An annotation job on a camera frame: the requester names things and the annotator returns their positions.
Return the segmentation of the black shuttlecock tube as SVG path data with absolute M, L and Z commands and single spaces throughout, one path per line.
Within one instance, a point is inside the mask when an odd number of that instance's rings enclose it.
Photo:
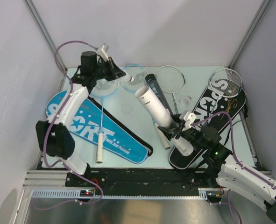
M 168 103 L 155 75 L 148 74 L 145 77 L 145 80 L 146 80 L 146 83 L 150 86 L 151 90 L 154 92 L 154 94 L 157 96 L 157 98 L 163 104 L 163 106 L 169 111 L 169 114 L 173 115 L 173 112 L 169 106 L 169 103 Z

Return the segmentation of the white shuttlecock tube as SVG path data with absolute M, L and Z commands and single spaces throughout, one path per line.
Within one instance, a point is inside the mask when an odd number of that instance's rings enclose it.
M 175 126 L 169 111 L 163 106 L 163 104 L 148 85 L 139 88 L 135 92 L 135 97 L 145 107 L 151 117 L 157 122 L 158 126 L 167 128 L 172 128 Z M 183 156 L 189 156 L 193 152 L 193 146 L 188 141 L 186 141 L 185 144 L 172 144 Z

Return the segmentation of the clear tube lid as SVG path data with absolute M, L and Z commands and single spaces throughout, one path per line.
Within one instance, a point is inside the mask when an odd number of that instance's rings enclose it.
M 133 107 L 131 105 L 123 105 L 122 112 L 124 114 L 131 114 L 133 112 Z

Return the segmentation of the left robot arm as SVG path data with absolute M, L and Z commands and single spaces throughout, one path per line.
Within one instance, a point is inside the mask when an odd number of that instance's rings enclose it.
M 82 103 L 100 80 L 133 81 L 133 77 L 120 69 L 111 57 L 104 58 L 94 51 L 81 55 L 81 64 L 69 79 L 70 86 L 61 103 L 46 121 L 38 121 L 35 129 L 40 150 L 44 156 L 57 157 L 68 170 L 76 174 L 76 181 L 87 186 L 92 181 L 88 164 L 75 152 L 75 141 L 69 132 L 73 118 Z

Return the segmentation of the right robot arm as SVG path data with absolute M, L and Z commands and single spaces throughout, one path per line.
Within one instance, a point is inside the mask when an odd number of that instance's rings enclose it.
M 184 139 L 184 146 L 195 153 L 204 150 L 203 161 L 208 167 L 204 181 L 209 187 L 220 185 L 249 199 L 266 212 L 267 217 L 276 223 L 276 180 L 242 162 L 235 149 L 222 145 L 220 135 L 211 126 L 195 126 L 195 114 L 188 112 L 188 118 L 174 127 L 159 127 L 169 140 Z

